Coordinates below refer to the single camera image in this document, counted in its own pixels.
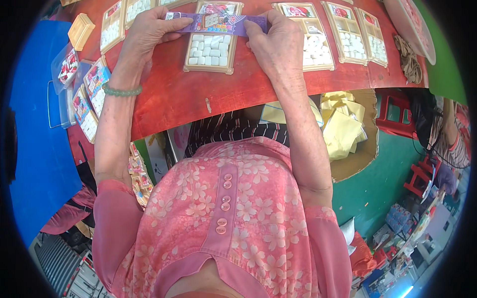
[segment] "sleeve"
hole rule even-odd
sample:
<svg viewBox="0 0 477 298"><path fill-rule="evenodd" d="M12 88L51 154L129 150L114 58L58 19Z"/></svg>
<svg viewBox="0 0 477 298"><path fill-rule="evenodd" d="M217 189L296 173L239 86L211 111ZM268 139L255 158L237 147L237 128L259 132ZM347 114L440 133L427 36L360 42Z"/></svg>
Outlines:
<svg viewBox="0 0 477 298"><path fill-rule="evenodd" d="M323 298L348 298L351 291L351 261L336 215L328 207L305 208L318 287Z"/></svg>
<svg viewBox="0 0 477 298"><path fill-rule="evenodd" d="M94 269L111 292L114 275L136 241L143 209L131 188L111 179L99 183L93 214Z"/></svg>

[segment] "green jade bracelet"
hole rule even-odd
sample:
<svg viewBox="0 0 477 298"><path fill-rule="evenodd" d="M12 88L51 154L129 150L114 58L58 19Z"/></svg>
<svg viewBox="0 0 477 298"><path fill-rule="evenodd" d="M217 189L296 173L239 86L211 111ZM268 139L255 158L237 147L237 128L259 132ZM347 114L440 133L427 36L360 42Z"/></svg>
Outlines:
<svg viewBox="0 0 477 298"><path fill-rule="evenodd" d="M108 83L106 82L103 84L103 90L104 90L104 93L107 95L118 96L118 97L129 97L129 96L134 96L141 93L143 91L143 87L139 85L139 87L137 87L134 90L119 90L119 89L113 89L109 87Z"/></svg>

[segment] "green floor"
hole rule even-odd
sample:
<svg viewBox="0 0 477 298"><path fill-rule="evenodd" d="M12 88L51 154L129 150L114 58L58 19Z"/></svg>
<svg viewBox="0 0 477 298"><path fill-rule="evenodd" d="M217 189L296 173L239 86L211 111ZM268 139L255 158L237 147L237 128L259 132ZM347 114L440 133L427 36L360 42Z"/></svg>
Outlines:
<svg viewBox="0 0 477 298"><path fill-rule="evenodd" d="M422 152L419 141L415 141L415 146ZM411 165L419 158L412 139L380 131L378 157L359 174L333 185L333 209L338 224L355 216L356 230L370 239L384 225L391 205L408 192L403 185Z"/></svg>

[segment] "striped clothing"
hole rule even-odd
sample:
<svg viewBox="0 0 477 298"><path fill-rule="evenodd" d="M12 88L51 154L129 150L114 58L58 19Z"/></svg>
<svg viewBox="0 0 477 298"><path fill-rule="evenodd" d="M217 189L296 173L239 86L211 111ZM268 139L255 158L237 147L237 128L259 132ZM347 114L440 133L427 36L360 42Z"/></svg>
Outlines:
<svg viewBox="0 0 477 298"><path fill-rule="evenodd" d="M442 114L441 109L436 108L436 110ZM449 146L446 133L443 130L442 122L442 117L437 116L434 118L427 149L430 150L434 145L432 154L434 154L437 158L439 158L439 160L448 165L450 168L465 168L469 166L470 152L467 151L465 138L462 132L465 129L464 125L459 121L459 119L456 118L455 124L457 126L458 135L454 145Z"/></svg>
<svg viewBox="0 0 477 298"><path fill-rule="evenodd" d="M208 143L238 141L253 136L265 136L290 147L286 124L258 124L240 117L239 113L231 111L193 122L185 157L192 157L200 146Z"/></svg>

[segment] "elderly woman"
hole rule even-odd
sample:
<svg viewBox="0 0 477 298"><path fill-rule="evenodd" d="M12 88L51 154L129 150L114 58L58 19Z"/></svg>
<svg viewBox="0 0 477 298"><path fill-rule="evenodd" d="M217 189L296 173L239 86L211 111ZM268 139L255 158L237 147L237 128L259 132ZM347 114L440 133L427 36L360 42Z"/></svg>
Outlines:
<svg viewBox="0 0 477 298"><path fill-rule="evenodd" d="M137 89L154 47L192 21L164 21L165 13L137 16L110 88ZM283 107L290 148L265 137L201 146L154 187L143 211L127 170L135 96L106 96L93 257L116 297L349 297L328 154L303 79L303 33L274 10L265 16L268 34L245 24L247 46Z"/></svg>

